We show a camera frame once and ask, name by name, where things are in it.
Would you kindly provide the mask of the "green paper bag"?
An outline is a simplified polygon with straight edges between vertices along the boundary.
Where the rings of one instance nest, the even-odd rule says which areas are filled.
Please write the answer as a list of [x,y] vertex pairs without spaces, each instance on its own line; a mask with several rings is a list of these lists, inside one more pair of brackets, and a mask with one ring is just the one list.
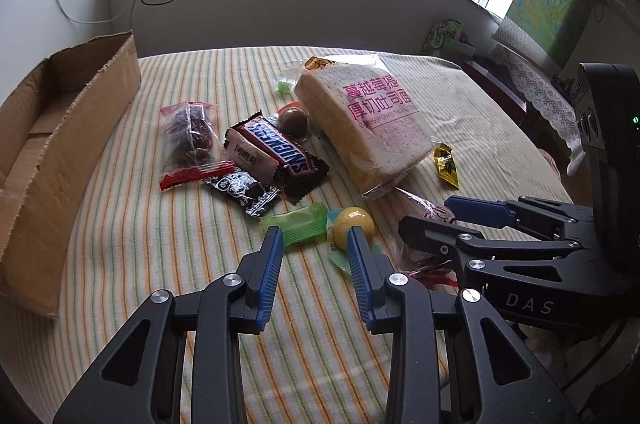
[[421,55],[443,58],[451,62],[471,60],[475,54],[475,46],[463,32],[463,24],[458,20],[444,20],[435,23],[424,40]]

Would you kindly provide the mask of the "brown cardboard box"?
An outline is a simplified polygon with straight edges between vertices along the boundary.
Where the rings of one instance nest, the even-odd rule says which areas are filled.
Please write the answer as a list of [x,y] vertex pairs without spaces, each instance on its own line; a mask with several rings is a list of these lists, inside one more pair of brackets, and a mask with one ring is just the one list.
[[140,84],[121,32],[41,61],[1,106],[1,293],[40,317],[58,313],[80,201]]

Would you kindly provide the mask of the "bagged sliced toast bread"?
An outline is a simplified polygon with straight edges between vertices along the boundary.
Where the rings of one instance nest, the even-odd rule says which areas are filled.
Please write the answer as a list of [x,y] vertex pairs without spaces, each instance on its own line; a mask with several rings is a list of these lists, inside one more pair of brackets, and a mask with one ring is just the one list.
[[314,55],[294,92],[366,199],[390,193],[434,150],[423,113],[376,54]]

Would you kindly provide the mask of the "clear bag red dates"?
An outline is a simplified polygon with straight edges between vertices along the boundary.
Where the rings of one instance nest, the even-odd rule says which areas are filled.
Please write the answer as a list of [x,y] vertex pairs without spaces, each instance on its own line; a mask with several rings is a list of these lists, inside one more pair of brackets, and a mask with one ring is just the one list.
[[216,162],[219,140],[213,126],[217,107],[198,101],[164,106],[160,133],[168,170],[204,166]]

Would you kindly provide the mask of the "brown round chocolate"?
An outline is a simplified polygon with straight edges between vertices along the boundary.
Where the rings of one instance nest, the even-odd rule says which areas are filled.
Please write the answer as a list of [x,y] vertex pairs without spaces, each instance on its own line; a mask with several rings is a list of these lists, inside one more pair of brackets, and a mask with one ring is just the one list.
[[292,102],[282,106],[277,111],[276,123],[277,128],[285,136],[295,141],[304,142],[310,136],[310,117],[299,102]]

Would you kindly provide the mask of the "small black white candy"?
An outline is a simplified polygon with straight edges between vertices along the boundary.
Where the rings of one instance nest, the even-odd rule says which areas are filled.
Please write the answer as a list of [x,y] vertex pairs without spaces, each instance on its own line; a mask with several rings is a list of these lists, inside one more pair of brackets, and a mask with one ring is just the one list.
[[244,170],[235,169],[232,173],[209,178],[206,185],[232,199],[248,217],[265,216],[280,197],[280,190],[270,184],[262,183]]

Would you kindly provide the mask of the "white candy bar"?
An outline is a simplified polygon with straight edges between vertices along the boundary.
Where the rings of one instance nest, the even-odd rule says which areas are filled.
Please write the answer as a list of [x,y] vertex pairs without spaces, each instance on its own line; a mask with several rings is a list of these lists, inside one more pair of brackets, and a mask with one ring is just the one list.
[[226,155],[239,168],[247,171],[256,180],[274,185],[283,190],[285,174],[282,159],[262,141],[250,140],[239,130],[229,128],[226,132]]

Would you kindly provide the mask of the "light green jelly cup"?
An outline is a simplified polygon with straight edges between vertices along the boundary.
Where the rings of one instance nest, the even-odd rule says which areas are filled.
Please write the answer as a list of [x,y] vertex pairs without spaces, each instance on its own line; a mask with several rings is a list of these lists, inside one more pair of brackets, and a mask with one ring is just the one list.
[[296,84],[297,80],[295,78],[278,77],[274,80],[274,87],[280,95],[291,95]]

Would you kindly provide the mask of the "green candy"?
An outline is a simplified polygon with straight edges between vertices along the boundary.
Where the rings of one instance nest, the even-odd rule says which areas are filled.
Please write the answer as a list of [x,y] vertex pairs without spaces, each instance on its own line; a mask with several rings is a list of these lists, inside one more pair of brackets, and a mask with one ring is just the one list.
[[270,227],[279,228],[284,247],[291,247],[323,239],[326,236],[328,212],[323,203],[312,203],[289,213],[262,217],[260,224],[265,231]]

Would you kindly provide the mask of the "brown Snickers bar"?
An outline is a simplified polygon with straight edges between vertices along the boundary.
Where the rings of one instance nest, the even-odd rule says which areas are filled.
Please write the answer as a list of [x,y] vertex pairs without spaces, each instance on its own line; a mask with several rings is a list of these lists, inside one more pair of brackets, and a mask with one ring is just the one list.
[[258,112],[232,128],[250,140],[269,145],[282,159],[285,174],[284,195],[298,202],[326,179],[330,167],[321,158],[309,153],[305,147],[285,136],[267,118]]

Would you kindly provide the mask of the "yellow ball candy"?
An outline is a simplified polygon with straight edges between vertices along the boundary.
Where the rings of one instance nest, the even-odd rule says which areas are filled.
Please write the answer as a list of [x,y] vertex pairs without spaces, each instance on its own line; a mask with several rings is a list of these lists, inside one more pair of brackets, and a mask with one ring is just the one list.
[[326,240],[330,244],[329,259],[333,265],[352,275],[347,257],[348,235],[352,228],[360,228],[372,251],[382,253],[381,241],[376,236],[375,223],[367,210],[361,207],[332,209],[326,217]]

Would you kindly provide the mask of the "white lace cloth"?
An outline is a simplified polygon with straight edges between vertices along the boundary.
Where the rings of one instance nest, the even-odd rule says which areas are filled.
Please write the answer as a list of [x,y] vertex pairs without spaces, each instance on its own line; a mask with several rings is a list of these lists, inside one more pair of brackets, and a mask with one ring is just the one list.
[[573,106],[552,86],[544,74],[522,58],[521,55],[498,43],[491,52],[497,63],[506,66],[516,89],[523,93],[526,101],[550,124],[570,150],[570,161],[566,173],[571,177],[577,173],[585,160],[582,139],[577,126]]

